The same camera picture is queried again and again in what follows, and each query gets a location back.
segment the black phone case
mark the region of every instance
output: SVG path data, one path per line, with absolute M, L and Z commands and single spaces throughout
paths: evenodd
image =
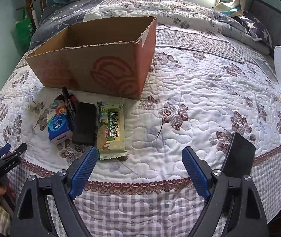
M 96 105 L 84 102 L 78 103 L 73 131 L 73 143 L 94 146 L 96 112 Z
M 221 171 L 226 176 L 236 178 L 250 175 L 252 163 L 255 158 L 255 151 L 256 148 L 250 141 L 239 133 L 234 133 Z

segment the open cardboard box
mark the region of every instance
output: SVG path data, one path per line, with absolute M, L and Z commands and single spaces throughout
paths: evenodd
M 153 59 L 156 17 L 68 26 L 26 56 L 44 86 L 138 99 Z

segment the white label on box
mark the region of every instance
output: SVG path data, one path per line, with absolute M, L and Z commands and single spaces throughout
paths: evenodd
M 144 43 L 146 41 L 146 38 L 148 36 L 148 29 L 146 30 L 146 32 L 143 34 L 143 36 L 141 37 L 141 46 L 144 47 Z

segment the red logo on box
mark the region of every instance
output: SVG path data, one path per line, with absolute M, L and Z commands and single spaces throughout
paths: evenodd
M 107 127 L 106 130 L 105 130 L 105 137 L 106 137 L 106 139 L 109 138 L 109 135 L 110 135 L 110 131 L 109 131 L 109 128 Z

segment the bed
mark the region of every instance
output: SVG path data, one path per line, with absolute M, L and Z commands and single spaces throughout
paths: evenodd
M 126 160 L 98 161 L 74 203 L 93 236 L 187 236 L 204 199 L 181 160 L 191 146 L 212 169 L 220 168 L 231 133 L 256 147 L 251 176 L 268 222 L 281 209 L 281 103 L 253 56 L 258 51 L 224 37 L 211 9 L 182 0 L 83 0 L 46 8 L 31 50 L 76 22 L 103 17 L 157 17 L 156 51 L 140 100 L 72 92 L 97 104 L 124 102 Z M 48 140 L 46 115 L 61 90 L 46 88 L 24 57 L 0 92 L 0 148 L 22 142 L 28 149 L 9 178 L 19 194 L 30 174 L 54 174 L 79 157 L 83 147 Z M 66 236 L 52 197 L 59 236 Z M 225 225 L 223 215 L 214 236 Z

